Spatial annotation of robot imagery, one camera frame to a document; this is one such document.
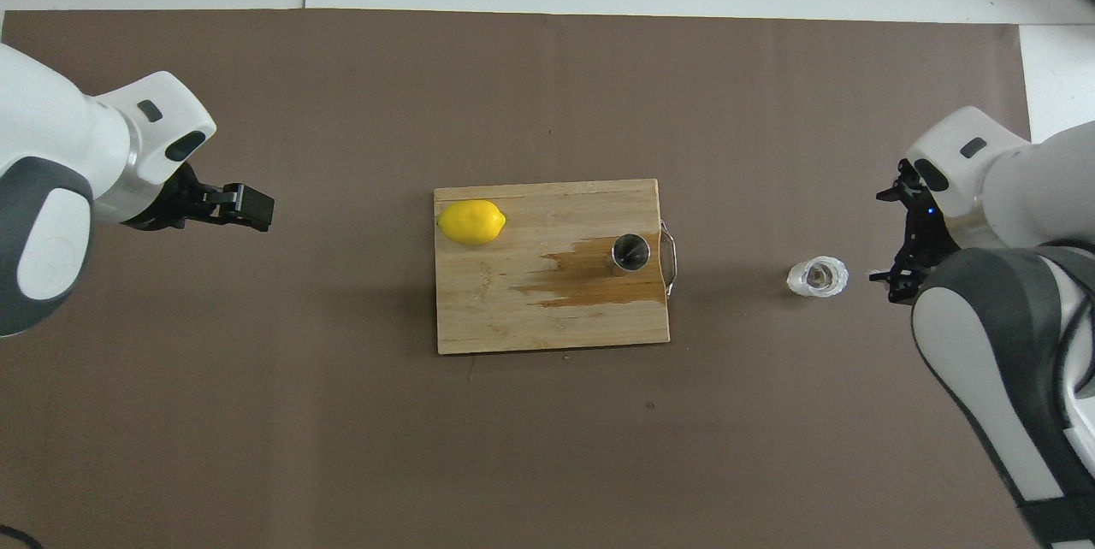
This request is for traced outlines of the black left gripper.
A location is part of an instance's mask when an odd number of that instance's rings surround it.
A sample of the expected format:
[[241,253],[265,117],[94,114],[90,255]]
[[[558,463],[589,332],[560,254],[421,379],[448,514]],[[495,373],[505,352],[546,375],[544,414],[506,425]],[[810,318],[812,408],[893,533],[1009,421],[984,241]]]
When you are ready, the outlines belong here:
[[[126,219],[124,225],[139,231],[183,229],[187,221],[222,225],[215,215],[215,204],[206,199],[207,194],[219,191],[218,186],[200,182],[191,163],[183,163],[168,178],[145,210]],[[227,184],[224,193],[228,195],[224,202],[226,221],[262,233],[269,231],[276,205],[269,195],[240,183]]]

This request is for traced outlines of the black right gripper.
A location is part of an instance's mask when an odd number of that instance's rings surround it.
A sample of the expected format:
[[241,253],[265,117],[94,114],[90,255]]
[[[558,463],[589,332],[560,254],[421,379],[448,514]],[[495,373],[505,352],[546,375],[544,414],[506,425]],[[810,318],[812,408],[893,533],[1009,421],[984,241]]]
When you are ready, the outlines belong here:
[[872,271],[869,281],[886,288],[888,304],[914,304],[932,268],[961,247],[950,236],[934,195],[907,158],[899,161],[891,186],[877,192],[875,199],[906,207],[906,251],[894,256],[890,268]]

